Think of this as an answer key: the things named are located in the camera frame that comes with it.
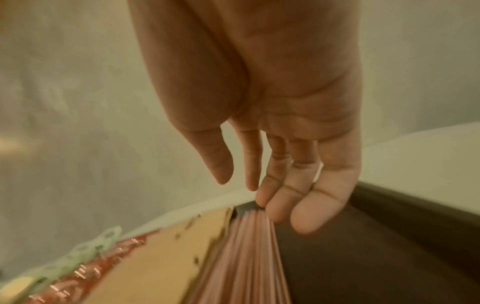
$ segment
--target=hand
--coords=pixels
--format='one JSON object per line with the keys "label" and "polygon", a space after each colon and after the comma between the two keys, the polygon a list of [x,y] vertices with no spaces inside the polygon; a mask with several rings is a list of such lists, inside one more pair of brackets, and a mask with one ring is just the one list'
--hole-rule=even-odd
{"label": "hand", "polygon": [[[310,233],[345,206],[361,166],[357,1],[129,6],[169,120],[218,183],[234,170],[220,129],[228,121],[243,145],[246,185],[272,220],[290,216]],[[261,131],[272,154],[259,186]]]}

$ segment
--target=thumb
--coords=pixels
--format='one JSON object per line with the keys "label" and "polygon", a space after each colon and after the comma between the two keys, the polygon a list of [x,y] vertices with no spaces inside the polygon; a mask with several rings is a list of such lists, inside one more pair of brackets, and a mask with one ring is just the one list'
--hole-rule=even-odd
{"label": "thumb", "polygon": [[181,134],[193,145],[216,181],[226,184],[234,173],[234,160],[220,127],[204,131],[184,131]]}

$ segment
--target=finger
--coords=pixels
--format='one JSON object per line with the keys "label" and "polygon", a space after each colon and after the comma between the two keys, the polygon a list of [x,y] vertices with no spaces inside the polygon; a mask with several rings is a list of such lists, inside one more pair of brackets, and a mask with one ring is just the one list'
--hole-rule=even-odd
{"label": "finger", "polygon": [[266,138],[271,147],[271,156],[266,168],[266,176],[256,192],[256,203],[266,207],[267,203],[281,188],[292,162],[287,141],[279,136],[267,133]]}
{"label": "finger", "polygon": [[283,181],[266,206],[269,218],[280,222],[288,218],[293,207],[309,192],[319,169],[319,156],[315,141],[289,142],[293,163]]}
{"label": "finger", "polygon": [[236,134],[243,146],[243,163],[245,166],[245,184],[250,191],[259,187],[262,173],[263,144],[259,130],[237,131]]}
{"label": "finger", "polygon": [[323,161],[320,176],[290,218],[292,227],[302,234],[316,231],[345,207],[361,171],[360,128],[319,143],[318,152]]}
{"label": "finger", "polygon": [[198,132],[180,132],[198,151],[216,181],[221,185],[226,184],[233,175],[234,161],[220,127]]}

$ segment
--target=human hand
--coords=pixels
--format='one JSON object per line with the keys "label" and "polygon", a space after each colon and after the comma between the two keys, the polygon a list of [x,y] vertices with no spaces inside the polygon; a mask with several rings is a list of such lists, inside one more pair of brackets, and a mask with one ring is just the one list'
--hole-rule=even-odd
{"label": "human hand", "polygon": [[[358,2],[129,0],[171,123],[218,183],[233,174],[220,125],[269,217],[310,233],[345,206],[361,169]],[[261,182],[262,140],[272,154]],[[312,182],[322,163],[321,174]]]}

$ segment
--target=blurry background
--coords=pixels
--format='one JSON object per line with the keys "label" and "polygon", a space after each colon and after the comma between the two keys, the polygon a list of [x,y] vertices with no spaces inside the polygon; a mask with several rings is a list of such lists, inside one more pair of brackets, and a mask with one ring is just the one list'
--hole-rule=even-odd
{"label": "blurry background", "polygon": [[[475,0],[363,0],[362,180],[480,213],[479,20]],[[238,170],[220,187],[168,124],[125,1],[0,0],[4,276],[113,225],[251,200],[224,132]]]}

